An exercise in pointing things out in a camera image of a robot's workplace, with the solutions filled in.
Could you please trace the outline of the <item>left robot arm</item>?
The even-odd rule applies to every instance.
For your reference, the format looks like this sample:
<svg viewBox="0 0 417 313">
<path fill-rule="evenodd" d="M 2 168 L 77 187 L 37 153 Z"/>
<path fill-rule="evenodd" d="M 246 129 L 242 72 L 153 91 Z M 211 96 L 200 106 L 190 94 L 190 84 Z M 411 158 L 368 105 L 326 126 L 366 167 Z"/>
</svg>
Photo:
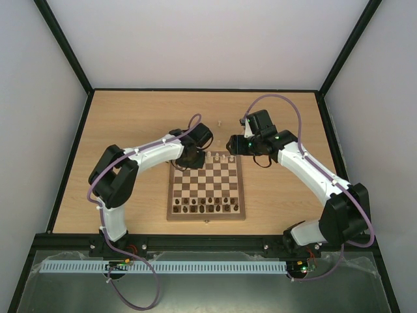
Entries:
<svg viewBox="0 0 417 313">
<path fill-rule="evenodd" d="M 201 169 L 205 163 L 205 146 L 213 139 L 209 127 L 198 123 L 186 130 L 171 130 L 145 145 L 106 148 L 88 178 L 87 191 L 87 200 L 96 204 L 100 215 L 99 230 L 104 246 L 114 252 L 130 253 L 126 249 L 128 230 L 124 205 L 133 193 L 139 174 L 165 162 L 185 169 Z"/>
</svg>

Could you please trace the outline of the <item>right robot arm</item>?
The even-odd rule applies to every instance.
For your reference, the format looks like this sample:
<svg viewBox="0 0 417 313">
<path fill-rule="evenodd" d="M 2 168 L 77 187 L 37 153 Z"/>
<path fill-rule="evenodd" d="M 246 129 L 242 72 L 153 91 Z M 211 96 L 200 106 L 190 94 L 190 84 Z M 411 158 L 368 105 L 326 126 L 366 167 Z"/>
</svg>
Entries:
<svg viewBox="0 0 417 313">
<path fill-rule="evenodd" d="M 266 110 L 245 115 L 241 135 L 232 135 L 226 145 L 232 155 L 266 156 L 295 174 L 323 205 L 318 220 L 302 221 L 283 233 L 285 250 L 299 255 L 312 243 L 341 246 L 370 230 L 369 195 L 364 185 L 350 184 L 312 157 L 290 131 L 279 132 Z"/>
</svg>

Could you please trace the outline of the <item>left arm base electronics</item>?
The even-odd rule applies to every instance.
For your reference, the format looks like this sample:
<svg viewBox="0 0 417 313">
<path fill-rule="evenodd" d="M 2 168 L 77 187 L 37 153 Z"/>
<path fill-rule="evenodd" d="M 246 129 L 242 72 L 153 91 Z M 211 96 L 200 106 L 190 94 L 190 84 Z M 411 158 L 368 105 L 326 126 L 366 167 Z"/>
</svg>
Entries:
<svg viewBox="0 0 417 313">
<path fill-rule="evenodd" d="M 121 271 L 119 274 L 111 274 L 111 279 L 118 280 L 124 276 L 124 270 L 127 269 L 128 266 L 133 266 L 135 262 L 135 258 L 131 258 L 130 256 L 124 256 L 122 260 L 109 260 L 108 263 L 105 265 L 105 272 L 104 276 L 108 276 L 108 271 L 113 267 L 114 271 Z"/>
</svg>

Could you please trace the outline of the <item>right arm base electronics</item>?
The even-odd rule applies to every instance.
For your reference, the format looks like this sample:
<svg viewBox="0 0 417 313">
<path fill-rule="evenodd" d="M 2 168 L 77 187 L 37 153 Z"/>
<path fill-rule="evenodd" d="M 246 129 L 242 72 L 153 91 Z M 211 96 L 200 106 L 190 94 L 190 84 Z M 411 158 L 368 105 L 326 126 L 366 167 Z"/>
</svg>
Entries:
<svg viewBox="0 0 417 313">
<path fill-rule="evenodd" d="M 320 257 L 321 253 L 318 250 L 306 247 L 295 259 L 286 261 L 286 276 L 294 280 L 306 279 L 309 273 L 317 270 Z"/>
</svg>

